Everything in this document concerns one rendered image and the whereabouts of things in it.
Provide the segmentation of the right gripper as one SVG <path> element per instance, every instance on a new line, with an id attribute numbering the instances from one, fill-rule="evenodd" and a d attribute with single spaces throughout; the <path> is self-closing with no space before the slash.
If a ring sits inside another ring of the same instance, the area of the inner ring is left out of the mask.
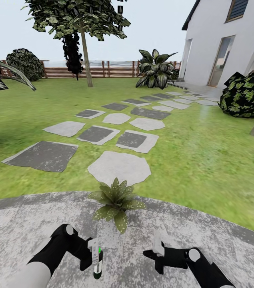
<path id="1" fill-rule="evenodd" d="M 173 259 L 173 248 L 164 248 L 164 256 L 157 256 L 152 250 L 145 250 L 142 254 L 150 259 L 155 260 L 154 267 L 156 271 L 163 275 L 163 266 L 176 267 Z"/>

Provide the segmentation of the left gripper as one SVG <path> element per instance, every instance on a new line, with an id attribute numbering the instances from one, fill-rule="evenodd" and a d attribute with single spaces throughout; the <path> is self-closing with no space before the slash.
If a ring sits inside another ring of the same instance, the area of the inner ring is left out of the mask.
<path id="1" fill-rule="evenodd" d="M 76 253 L 72 254 L 79 260 L 80 262 L 80 271 L 84 272 L 88 267 L 92 265 L 92 252 L 88 249 L 88 241 L 93 240 L 93 238 L 89 238 L 88 240 L 82 239 L 82 244 Z"/>

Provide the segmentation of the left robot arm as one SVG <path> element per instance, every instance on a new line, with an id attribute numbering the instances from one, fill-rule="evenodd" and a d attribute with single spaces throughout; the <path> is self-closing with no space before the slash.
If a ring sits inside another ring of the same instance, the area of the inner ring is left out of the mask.
<path id="1" fill-rule="evenodd" d="M 80 271 L 99 264 L 98 238 L 84 240 L 71 224 L 63 224 L 36 249 L 34 258 L 6 288 L 47 288 L 66 252 L 81 260 Z"/>

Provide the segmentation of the insectifuge atomizer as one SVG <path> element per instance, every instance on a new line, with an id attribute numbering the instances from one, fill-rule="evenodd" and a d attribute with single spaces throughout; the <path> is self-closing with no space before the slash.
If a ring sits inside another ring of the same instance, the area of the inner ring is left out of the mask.
<path id="1" fill-rule="evenodd" d="M 96 280 L 99 280 L 102 276 L 102 257 L 103 257 L 103 251 L 101 248 L 99 248 L 99 264 L 97 266 L 94 266 L 94 278 Z"/>

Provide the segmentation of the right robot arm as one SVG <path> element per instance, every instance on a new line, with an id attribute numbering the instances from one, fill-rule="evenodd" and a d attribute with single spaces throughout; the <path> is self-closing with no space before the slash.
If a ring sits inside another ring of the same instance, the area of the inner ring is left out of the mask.
<path id="1" fill-rule="evenodd" d="M 173 249 L 162 246 L 162 234 L 154 231 L 153 247 L 142 254 L 155 260 L 156 271 L 163 275 L 163 266 L 189 268 L 201 288 L 236 288 L 214 262 L 210 264 L 197 248 Z"/>

